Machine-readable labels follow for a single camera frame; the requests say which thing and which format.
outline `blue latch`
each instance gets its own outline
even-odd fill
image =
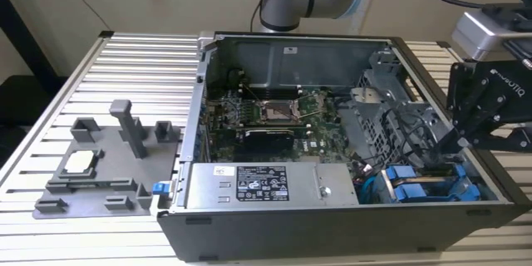
[[[168,196],[169,195],[169,183],[158,182],[158,183],[153,184],[150,193],[157,194],[160,196]]]

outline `power supply label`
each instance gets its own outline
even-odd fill
[[[285,166],[238,166],[236,180],[238,201],[289,201]]]

